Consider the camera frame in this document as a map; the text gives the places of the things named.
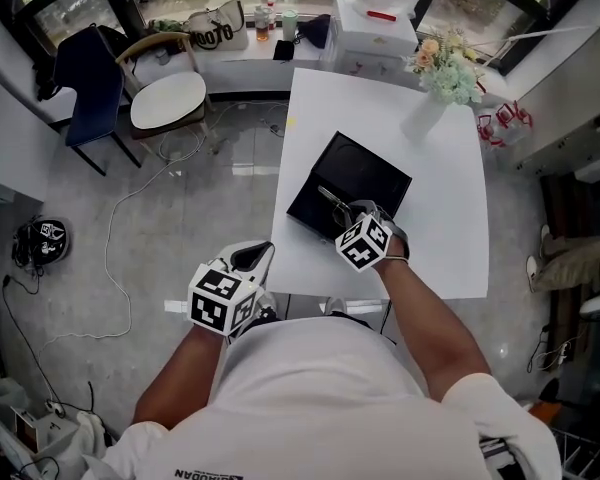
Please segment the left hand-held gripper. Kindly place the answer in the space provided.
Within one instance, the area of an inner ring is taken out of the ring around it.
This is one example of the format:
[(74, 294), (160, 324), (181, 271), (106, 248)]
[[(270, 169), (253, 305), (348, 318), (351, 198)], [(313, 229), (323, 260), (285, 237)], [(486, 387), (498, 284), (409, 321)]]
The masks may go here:
[(241, 330), (267, 292), (265, 282), (275, 254), (270, 241), (244, 241), (224, 247), (197, 268), (188, 286), (186, 318), (223, 337)]

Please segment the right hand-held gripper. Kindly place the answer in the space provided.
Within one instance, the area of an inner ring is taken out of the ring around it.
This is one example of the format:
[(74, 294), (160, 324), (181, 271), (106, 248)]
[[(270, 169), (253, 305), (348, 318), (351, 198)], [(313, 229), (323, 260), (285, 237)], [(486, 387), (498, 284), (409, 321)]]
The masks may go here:
[[(356, 200), (348, 204), (337, 203), (332, 217), (346, 230), (335, 239), (338, 255), (356, 272), (363, 272), (377, 263), (404, 260), (410, 257), (408, 237), (392, 218), (371, 200)], [(389, 251), (391, 239), (402, 243), (402, 253)]]

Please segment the metal tool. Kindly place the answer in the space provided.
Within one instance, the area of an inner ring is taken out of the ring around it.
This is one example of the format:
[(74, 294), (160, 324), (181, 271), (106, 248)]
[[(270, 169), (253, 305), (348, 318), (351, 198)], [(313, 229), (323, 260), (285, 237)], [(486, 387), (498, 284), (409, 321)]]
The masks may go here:
[(319, 185), (318, 192), (334, 206), (334, 209), (336, 211), (339, 211), (345, 217), (350, 216), (349, 206), (346, 203), (344, 203), (340, 198), (338, 198), (336, 195), (334, 195), (331, 191), (329, 191), (327, 188), (323, 187), (322, 185)]

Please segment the black box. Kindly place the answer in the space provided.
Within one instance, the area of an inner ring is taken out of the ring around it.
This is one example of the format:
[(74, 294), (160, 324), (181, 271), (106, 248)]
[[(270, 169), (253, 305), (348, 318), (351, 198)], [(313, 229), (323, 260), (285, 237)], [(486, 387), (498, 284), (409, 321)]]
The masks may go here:
[(287, 210), (287, 215), (328, 241), (346, 227), (332, 217), (334, 206), (318, 192), (322, 185), (347, 205), (371, 200), (391, 218), (412, 178), (341, 132), (336, 132), (309, 171), (308, 177)]

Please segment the person's left shoe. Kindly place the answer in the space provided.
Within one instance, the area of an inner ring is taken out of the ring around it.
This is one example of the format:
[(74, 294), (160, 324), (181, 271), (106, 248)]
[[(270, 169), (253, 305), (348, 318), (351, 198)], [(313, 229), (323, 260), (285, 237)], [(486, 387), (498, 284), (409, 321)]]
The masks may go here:
[(251, 321), (253, 325), (263, 325), (279, 321), (276, 298), (270, 292), (264, 294), (256, 303), (256, 313)]

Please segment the white table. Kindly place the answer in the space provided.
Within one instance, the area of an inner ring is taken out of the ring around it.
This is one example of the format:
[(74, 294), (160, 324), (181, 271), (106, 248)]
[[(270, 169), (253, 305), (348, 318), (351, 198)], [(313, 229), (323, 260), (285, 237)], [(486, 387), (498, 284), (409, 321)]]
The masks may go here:
[(400, 124), (421, 92), (378, 81), (297, 68), (283, 140), (266, 287), (277, 293), (384, 299), (372, 270), (357, 273), (331, 244), (287, 210), (336, 132), (409, 175), (395, 221), (409, 239), (411, 268), (442, 299), (484, 298), (489, 225), (481, 148), (474, 115), (453, 105), (423, 140)]

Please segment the white vase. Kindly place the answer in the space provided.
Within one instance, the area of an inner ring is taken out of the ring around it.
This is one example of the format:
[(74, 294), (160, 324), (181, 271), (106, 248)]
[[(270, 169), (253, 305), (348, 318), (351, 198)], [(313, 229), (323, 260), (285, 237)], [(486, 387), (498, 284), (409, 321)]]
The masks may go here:
[(448, 105), (428, 92), (400, 124), (403, 135), (410, 140), (424, 140), (444, 115)]

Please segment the pastel flower bouquet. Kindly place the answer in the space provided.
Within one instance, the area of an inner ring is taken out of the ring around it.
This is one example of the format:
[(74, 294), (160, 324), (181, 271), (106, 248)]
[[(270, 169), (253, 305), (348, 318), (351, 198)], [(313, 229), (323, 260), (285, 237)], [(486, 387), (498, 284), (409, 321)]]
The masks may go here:
[(407, 61), (419, 77), (419, 85), (445, 105), (469, 105), (482, 101), (486, 89), (476, 67), (477, 54), (464, 31), (447, 28), (425, 38)]

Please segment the white water dispenser box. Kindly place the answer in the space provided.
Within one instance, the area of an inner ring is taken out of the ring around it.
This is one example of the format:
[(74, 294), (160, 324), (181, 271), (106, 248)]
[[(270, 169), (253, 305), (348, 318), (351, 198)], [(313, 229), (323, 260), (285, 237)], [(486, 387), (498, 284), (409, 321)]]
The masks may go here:
[(360, 13), (356, 0), (335, 0), (323, 60), (333, 72), (390, 82), (418, 48), (408, 17)]

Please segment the black cloth bundle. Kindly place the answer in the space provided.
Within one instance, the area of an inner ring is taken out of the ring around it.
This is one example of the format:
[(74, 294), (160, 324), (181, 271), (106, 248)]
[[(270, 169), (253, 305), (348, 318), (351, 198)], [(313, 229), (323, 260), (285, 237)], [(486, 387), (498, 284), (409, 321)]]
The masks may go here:
[(324, 49), (331, 22), (329, 14), (321, 14), (309, 21), (299, 22), (295, 42), (307, 40), (312, 46)]

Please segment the bottle with brown liquid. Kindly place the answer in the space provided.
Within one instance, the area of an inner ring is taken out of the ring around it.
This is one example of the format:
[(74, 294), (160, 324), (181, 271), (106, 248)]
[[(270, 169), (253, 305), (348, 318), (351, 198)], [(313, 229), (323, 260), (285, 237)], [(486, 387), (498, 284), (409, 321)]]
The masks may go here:
[(263, 7), (262, 5), (257, 5), (254, 9), (254, 28), (256, 31), (256, 39), (259, 42), (266, 42), (269, 40), (269, 32), (271, 25), (273, 24), (272, 11), (273, 9), (270, 6)]

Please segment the cream tote bag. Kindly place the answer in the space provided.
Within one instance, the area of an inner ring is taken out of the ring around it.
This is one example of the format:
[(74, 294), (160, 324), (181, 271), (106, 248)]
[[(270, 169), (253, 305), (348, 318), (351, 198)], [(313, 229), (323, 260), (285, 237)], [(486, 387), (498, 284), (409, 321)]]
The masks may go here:
[(241, 0), (191, 14), (186, 30), (194, 48), (200, 51), (238, 51), (249, 44)]

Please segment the blue chair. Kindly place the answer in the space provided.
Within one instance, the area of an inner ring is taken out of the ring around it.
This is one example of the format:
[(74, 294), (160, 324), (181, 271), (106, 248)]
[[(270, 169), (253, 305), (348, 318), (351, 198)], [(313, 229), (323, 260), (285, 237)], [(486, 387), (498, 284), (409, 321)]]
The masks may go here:
[(125, 81), (122, 68), (100, 30), (90, 25), (64, 39), (57, 48), (53, 80), (76, 92), (65, 145), (101, 176), (106, 172), (81, 147), (109, 137), (136, 166), (140, 162), (117, 135), (115, 128)]

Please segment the cardboard box with red panel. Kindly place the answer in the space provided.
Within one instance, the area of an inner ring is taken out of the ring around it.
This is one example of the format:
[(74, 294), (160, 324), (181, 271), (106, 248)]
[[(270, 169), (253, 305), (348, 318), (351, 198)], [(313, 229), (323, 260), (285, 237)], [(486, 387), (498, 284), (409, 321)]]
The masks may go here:
[(15, 435), (33, 454), (43, 447), (42, 433), (39, 430), (38, 420), (26, 409), (12, 407), (14, 414)]

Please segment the pack of red-handled bottles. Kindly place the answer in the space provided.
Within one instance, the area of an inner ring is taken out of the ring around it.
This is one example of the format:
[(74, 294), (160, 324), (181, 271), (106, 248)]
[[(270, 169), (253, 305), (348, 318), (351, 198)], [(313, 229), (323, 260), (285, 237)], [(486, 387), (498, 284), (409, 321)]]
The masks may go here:
[(507, 148), (532, 134), (533, 118), (517, 101), (513, 101), (479, 110), (476, 125), (483, 142), (492, 148)]

